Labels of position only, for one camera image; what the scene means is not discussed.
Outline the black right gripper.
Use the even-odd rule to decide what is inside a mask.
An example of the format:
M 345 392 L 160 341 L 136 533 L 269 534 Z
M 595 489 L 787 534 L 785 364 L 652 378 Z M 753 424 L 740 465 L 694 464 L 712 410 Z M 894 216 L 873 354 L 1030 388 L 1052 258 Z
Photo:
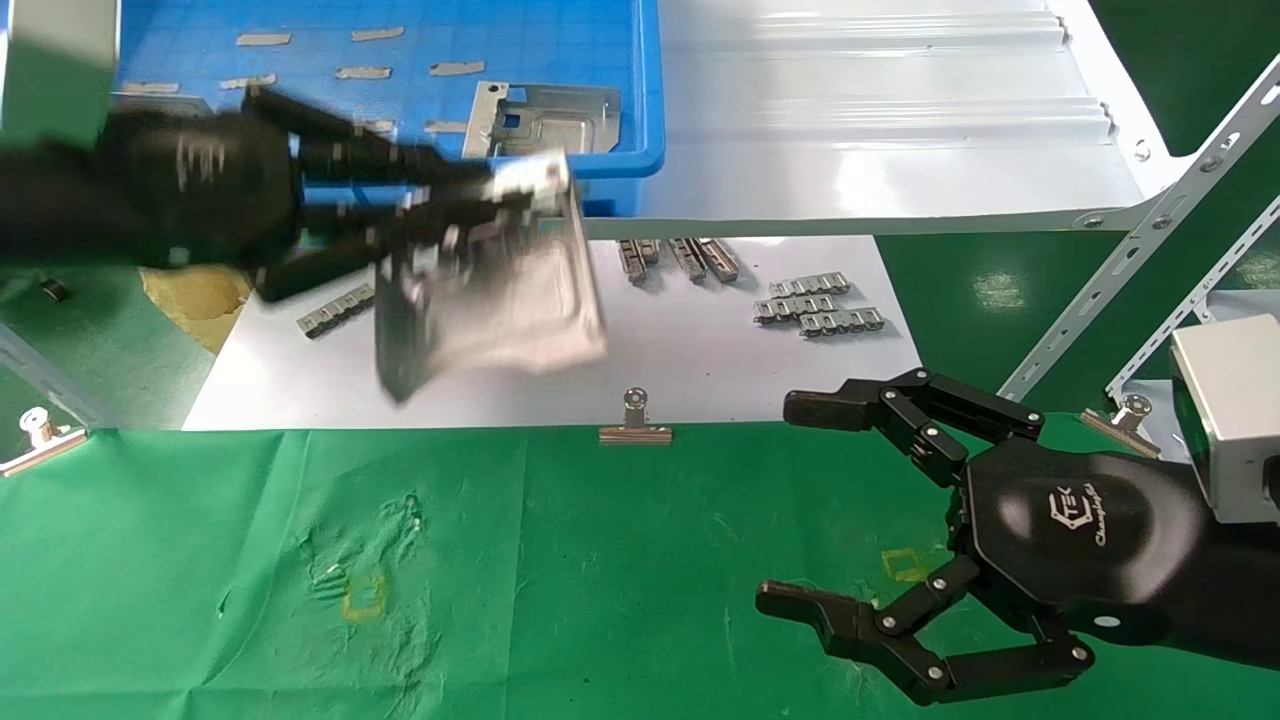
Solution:
M 826 655 L 877 669 L 915 705 L 1070 684 L 1094 656 L 1066 628 L 1115 644 L 1212 644 L 1213 518 L 1188 466 L 1032 443 L 1038 411 L 924 368 L 794 389 L 783 421 L 878 430 L 936 486 L 957 487 L 957 551 L 972 559 L 886 609 L 773 580 L 755 593 L 759 612 L 810 626 Z M 996 446 L 969 462 L 948 427 Z M 970 593 L 1033 643 L 951 657 L 924 647 L 918 633 Z

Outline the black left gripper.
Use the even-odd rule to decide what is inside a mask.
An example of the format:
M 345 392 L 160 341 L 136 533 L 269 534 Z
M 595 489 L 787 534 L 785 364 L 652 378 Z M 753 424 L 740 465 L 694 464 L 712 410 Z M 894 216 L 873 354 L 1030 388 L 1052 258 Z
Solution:
M 279 302 L 399 251 L 527 225 L 531 195 L 447 195 L 404 206 L 303 205 L 306 184 L 471 187 L 485 161 L 452 160 L 430 143 L 393 142 L 353 120 L 268 86 L 243 113 L 201 117 L 113 110 L 105 177 L 118 263 L 256 269 L 256 292 Z

